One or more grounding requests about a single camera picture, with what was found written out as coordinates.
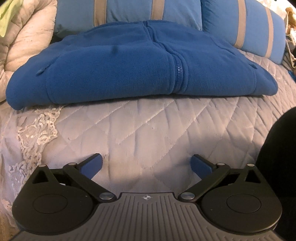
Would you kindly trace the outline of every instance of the gray ribbed plate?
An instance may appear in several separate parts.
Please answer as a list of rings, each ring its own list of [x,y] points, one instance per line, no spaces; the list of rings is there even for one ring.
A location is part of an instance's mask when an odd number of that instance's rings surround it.
[[[100,204],[79,228],[55,236],[20,232],[13,241],[281,241],[272,231],[253,236],[230,234],[210,224],[193,203],[172,193],[123,193]]]

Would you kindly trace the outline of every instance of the yellow-green fabric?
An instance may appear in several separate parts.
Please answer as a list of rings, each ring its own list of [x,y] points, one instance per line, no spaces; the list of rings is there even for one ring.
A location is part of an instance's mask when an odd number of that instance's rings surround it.
[[[23,0],[7,0],[0,6],[0,36],[4,37],[8,24],[13,16],[20,10]]]

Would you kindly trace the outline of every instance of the stuffed animal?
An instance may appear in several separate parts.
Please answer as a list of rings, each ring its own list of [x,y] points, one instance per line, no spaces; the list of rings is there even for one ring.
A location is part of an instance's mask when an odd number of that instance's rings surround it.
[[[286,34],[290,34],[291,28],[296,29],[296,19],[294,17],[294,12],[291,7],[287,7],[286,12],[288,14],[288,30]]]

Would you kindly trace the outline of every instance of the blue pillow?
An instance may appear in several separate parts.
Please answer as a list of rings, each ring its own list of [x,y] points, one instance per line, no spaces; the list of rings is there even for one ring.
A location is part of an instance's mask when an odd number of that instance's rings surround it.
[[[201,0],[202,29],[246,52],[281,64],[284,20],[257,0]]]
[[[104,23],[166,20],[202,30],[200,0],[59,0],[54,33],[60,38]]]

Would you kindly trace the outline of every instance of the logo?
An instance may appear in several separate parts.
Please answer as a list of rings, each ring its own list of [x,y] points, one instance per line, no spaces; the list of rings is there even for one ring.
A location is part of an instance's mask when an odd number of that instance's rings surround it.
[[[152,197],[150,197],[149,195],[145,195],[144,197],[143,197],[146,201],[148,201],[150,198],[152,198]]]

